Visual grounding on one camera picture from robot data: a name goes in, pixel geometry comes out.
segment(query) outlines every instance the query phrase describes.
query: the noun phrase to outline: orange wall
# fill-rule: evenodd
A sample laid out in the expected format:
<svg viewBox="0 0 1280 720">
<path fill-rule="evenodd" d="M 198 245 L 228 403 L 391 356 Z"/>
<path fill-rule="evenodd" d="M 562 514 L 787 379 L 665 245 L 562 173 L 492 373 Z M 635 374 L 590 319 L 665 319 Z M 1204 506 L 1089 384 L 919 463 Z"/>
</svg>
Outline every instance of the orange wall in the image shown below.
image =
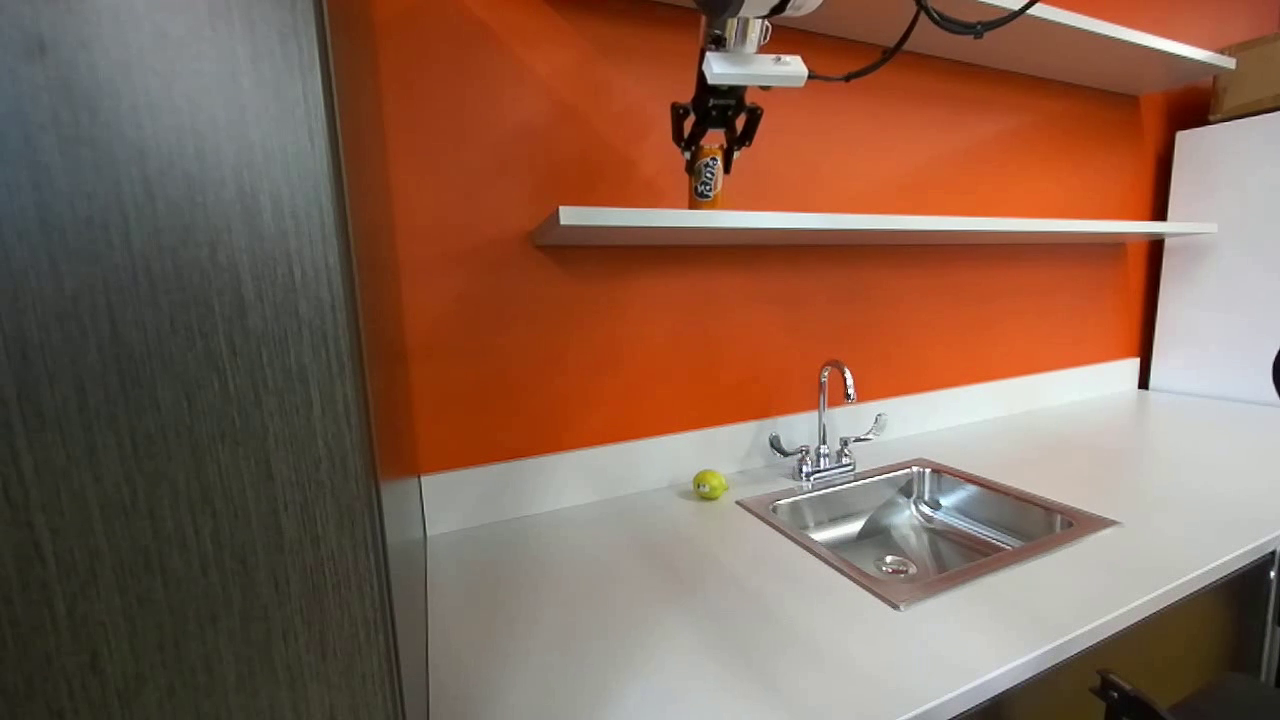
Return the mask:
<svg viewBox="0 0 1280 720">
<path fill-rule="evenodd" d="M 683 203 L 695 15 L 648 0 L 333 0 L 380 470 L 439 470 L 1133 356 L 1133 249 L 530 249 L 554 203 Z M 1270 0 L 1076 0 L 1230 45 Z M 858 45 L 779 33 L 847 67 Z M 1170 107 L 906 57 L 760 91 L 729 203 L 1151 215 Z"/>
</svg>

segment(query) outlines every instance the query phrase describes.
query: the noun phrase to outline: white shelf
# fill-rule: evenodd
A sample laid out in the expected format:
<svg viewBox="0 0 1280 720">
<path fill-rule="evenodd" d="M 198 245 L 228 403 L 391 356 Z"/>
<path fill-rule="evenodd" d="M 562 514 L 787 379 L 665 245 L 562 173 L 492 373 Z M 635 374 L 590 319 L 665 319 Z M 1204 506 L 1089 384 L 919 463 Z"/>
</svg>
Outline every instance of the white shelf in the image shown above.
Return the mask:
<svg viewBox="0 0 1280 720">
<path fill-rule="evenodd" d="M 949 0 L 950 15 L 980 18 L 1020 6 L 1020 0 Z M 912 0 L 827 0 L 813 15 L 784 18 L 787 26 L 844 36 L 862 45 L 891 45 L 912 15 Z M 1104 91 L 1169 91 L 1207 83 L 1215 73 L 1230 73 L 1235 61 L 1211 47 L 1181 45 L 1138 26 L 1108 24 L 1067 6 L 1034 4 L 1023 18 L 986 33 L 983 39 L 949 36 L 919 18 L 906 53 L 944 57 L 957 64 L 983 64 L 1020 75 L 1104 86 Z"/>
<path fill-rule="evenodd" d="M 862 213 L 729 213 L 729 209 L 585 209 L 560 203 L 542 249 L 795 249 L 795 245 L 1123 245 L 1211 234 L 1215 224 L 1053 218 L 1053 215 L 862 215 Z"/>
</svg>

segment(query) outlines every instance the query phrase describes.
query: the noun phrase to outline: yellow ball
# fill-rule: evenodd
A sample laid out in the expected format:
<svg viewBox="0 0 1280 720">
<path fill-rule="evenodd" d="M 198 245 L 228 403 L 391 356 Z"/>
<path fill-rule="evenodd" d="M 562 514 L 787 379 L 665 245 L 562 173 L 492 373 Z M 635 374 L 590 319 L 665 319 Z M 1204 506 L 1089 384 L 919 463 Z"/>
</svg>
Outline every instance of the yellow ball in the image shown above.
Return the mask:
<svg viewBox="0 0 1280 720">
<path fill-rule="evenodd" d="M 729 475 L 716 470 L 716 466 L 701 466 L 701 470 L 690 475 L 690 492 L 695 492 L 701 498 L 720 498 L 720 497 L 729 497 Z"/>
</svg>

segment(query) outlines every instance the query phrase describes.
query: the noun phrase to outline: counter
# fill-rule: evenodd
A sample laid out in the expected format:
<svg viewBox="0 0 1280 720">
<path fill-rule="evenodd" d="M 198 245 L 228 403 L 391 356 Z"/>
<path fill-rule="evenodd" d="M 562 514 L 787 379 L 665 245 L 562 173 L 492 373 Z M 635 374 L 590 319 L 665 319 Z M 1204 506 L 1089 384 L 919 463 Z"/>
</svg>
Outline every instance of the counter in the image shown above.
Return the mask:
<svg viewBox="0 0 1280 720">
<path fill-rule="evenodd" d="M 432 536 L 439 720 L 957 714 L 1280 542 L 1280 413 L 1115 391 L 858 447 L 1099 514 L 905 611 L 683 485 Z M 741 475 L 732 497 L 784 481 Z"/>
</svg>

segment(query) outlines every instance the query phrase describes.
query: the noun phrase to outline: stainless steel sink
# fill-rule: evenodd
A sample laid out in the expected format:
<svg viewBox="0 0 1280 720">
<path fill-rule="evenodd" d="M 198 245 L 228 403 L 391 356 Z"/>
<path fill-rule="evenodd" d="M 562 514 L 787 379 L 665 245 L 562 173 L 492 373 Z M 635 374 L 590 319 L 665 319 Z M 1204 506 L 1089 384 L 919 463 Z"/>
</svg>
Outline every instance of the stainless steel sink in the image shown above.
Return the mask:
<svg viewBox="0 0 1280 720">
<path fill-rule="evenodd" d="M 741 502 L 891 609 L 1112 522 L 936 459 L 889 463 L 858 470 L 852 485 Z"/>
</svg>

